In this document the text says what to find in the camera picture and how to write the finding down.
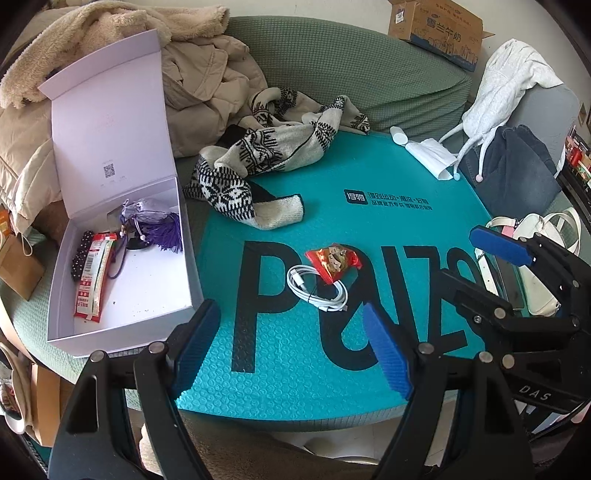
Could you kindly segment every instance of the wall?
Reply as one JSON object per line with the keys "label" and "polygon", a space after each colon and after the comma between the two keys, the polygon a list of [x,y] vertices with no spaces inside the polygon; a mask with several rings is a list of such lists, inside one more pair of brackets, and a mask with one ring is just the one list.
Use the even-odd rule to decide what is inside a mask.
{"label": "wall", "polygon": [[[511,38],[525,41],[538,50],[562,81],[591,111],[591,77],[560,27],[535,0],[456,0],[484,21],[484,29],[495,33],[483,41],[482,56],[474,74],[473,95],[478,91],[487,59]],[[227,5],[233,16],[292,15],[356,25],[387,33],[391,4],[387,0],[135,0],[137,4],[198,7]],[[586,140],[589,131],[579,129]]]}

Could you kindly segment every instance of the black and white patterned scarf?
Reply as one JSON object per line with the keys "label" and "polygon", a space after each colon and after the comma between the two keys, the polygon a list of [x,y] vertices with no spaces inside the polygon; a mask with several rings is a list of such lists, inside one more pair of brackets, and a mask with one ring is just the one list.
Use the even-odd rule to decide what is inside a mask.
{"label": "black and white patterned scarf", "polygon": [[197,156],[186,198],[253,227],[270,230],[302,220],[300,195],[256,202],[247,177],[290,171],[320,160],[337,130],[366,135],[369,121],[348,97],[321,105],[292,89],[269,88],[251,100],[252,116],[238,124],[246,135],[230,149],[205,147]]}

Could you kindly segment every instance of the purple tassel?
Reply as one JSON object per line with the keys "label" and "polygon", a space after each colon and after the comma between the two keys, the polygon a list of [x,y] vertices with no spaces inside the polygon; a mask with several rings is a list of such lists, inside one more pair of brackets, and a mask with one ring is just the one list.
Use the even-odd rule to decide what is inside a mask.
{"label": "purple tassel", "polygon": [[171,212],[161,223],[140,223],[146,241],[159,245],[160,250],[172,250],[174,253],[183,251],[181,222],[178,213]]}

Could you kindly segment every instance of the red packet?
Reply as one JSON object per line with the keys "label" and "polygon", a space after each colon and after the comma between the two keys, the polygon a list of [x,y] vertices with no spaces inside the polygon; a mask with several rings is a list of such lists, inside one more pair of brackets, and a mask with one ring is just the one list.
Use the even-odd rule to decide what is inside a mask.
{"label": "red packet", "polygon": [[116,233],[97,233],[92,237],[82,278],[78,282],[74,317],[82,317],[97,323],[100,321],[106,273],[116,240]]}
{"label": "red packet", "polygon": [[308,250],[306,257],[328,285],[340,280],[349,267],[360,269],[362,266],[361,260],[353,250],[339,244],[332,244],[320,250]]}

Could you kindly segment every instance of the white usb cable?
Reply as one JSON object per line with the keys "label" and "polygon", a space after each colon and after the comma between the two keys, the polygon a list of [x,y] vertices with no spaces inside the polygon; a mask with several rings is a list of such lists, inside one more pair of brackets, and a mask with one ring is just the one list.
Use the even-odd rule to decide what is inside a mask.
{"label": "white usb cable", "polygon": [[323,299],[317,295],[312,295],[304,285],[302,275],[320,275],[314,267],[308,265],[295,265],[287,271],[287,286],[298,298],[312,304],[324,312],[340,312],[347,309],[349,292],[345,284],[337,280],[333,285],[336,288],[336,297],[332,300]]}

